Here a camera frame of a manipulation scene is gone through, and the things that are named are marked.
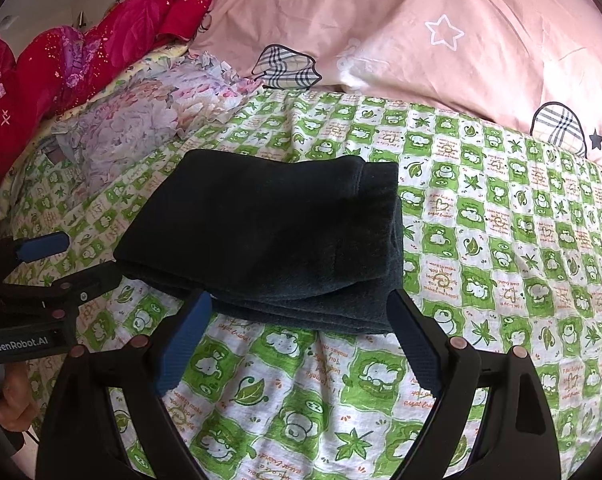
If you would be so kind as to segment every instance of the black cable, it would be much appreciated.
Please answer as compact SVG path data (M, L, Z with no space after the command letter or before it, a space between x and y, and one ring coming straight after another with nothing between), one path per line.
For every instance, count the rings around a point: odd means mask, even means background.
M28 437L30 437L32 440L34 440L34 442L36 442L36 445L38 446L38 439L30 433L30 430L25 430L25 432L28 434Z

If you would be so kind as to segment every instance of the copper screw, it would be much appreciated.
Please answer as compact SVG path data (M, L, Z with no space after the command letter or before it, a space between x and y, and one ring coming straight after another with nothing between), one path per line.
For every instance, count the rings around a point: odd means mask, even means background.
M516 357L520 357L521 359L525 359L527 357L527 350L525 348L523 348L522 346L515 346L512 349L512 353Z
M467 341L459 336L450 339L450 345L457 350L463 350L467 346Z
M130 346L132 348L143 348L150 342L148 336L139 334L135 335L132 339L130 339Z
M81 357L83 354L85 354L85 346L83 345L76 345L70 350L70 357Z

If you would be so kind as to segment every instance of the pink pillow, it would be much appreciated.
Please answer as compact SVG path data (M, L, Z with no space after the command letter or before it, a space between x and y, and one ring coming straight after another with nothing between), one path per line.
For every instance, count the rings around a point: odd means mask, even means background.
M559 102L602 165L602 143L590 139L602 137L602 15L591 0L213 0L211 9L192 48L267 86L420 102L525 133L543 104Z

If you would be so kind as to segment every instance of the bedsheet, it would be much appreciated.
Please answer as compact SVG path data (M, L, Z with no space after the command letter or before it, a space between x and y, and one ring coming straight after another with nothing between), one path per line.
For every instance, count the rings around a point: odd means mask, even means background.
M585 459L602 434L602 168L425 105L261 90L227 124L165 144L71 210L64 197L76 168L39 153L8 227L24 237L63 229L72 245L22 266L15 281L50 283L110 259L136 212L195 148L287 162L345 153L397 161L404 288L448 335L491 351L527 348L564 477ZM172 298L124 280L81 308L79 340L92 351L118 348L177 309ZM42 412L61 363L30 362ZM132 464L151 473L125 399L117 390L112 399ZM485 399L478 390L450 472L467 459ZM433 405L391 334L351 337L224 316L213 319L164 402L194 457L225 480L387 478Z

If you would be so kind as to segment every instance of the folded towel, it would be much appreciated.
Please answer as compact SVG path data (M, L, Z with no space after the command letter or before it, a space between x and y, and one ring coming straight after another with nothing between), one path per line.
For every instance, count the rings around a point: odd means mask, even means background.
M402 282L398 166L285 164L188 152L114 251L126 276L247 320L346 333L390 328Z

